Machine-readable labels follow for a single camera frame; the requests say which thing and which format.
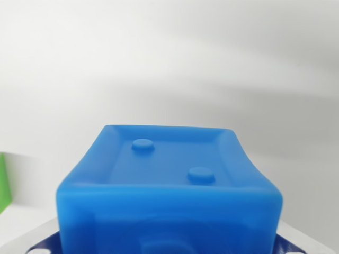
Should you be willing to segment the black-padded silver gripper left finger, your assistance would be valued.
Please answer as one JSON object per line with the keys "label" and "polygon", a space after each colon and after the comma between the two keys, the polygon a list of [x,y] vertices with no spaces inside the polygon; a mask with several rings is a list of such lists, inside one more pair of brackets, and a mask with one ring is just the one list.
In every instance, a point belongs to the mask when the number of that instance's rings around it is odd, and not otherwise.
{"label": "black-padded silver gripper left finger", "polygon": [[14,240],[14,253],[46,249],[61,253],[58,219],[54,218]]}

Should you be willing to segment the black-padded silver gripper right finger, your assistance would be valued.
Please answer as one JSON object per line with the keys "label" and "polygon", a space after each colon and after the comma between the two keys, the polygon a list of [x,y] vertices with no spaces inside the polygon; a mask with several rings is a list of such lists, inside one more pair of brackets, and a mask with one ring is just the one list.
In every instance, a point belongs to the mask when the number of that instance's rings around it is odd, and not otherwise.
{"label": "black-padded silver gripper right finger", "polygon": [[274,243],[274,253],[317,253],[317,244],[312,238],[280,221]]}

